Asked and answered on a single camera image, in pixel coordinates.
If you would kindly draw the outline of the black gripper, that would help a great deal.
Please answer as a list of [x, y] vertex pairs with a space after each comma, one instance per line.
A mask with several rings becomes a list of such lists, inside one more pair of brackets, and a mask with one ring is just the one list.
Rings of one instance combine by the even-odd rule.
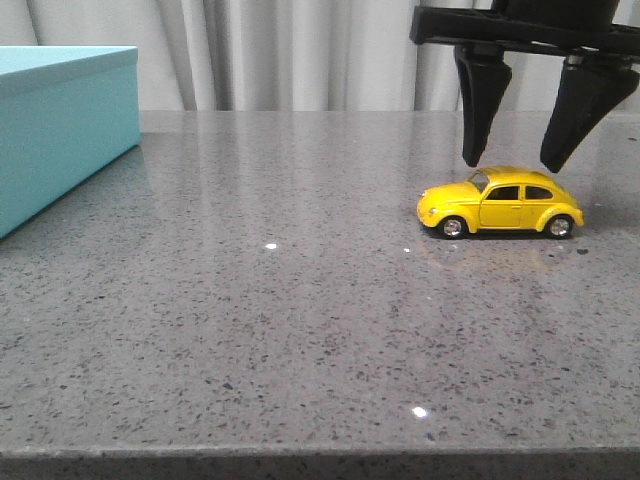
[[639, 29], [618, 25], [616, 1], [494, 1], [489, 9], [417, 6], [410, 39], [461, 44], [454, 58], [463, 101], [463, 152], [475, 167], [512, 78], [504, 50], [569, 56], [541, 146], [540, 160], [559, 172], [591, 130], [639, 85]]

